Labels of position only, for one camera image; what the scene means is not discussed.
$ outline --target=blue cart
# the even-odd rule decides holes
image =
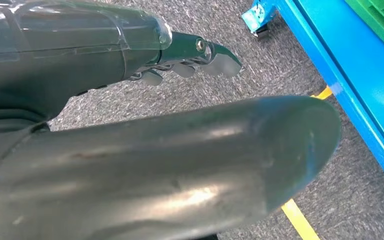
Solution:
[[[382,40],[344,0],[255,0],[242,18],[261,37],[276,10],[384,170]]]

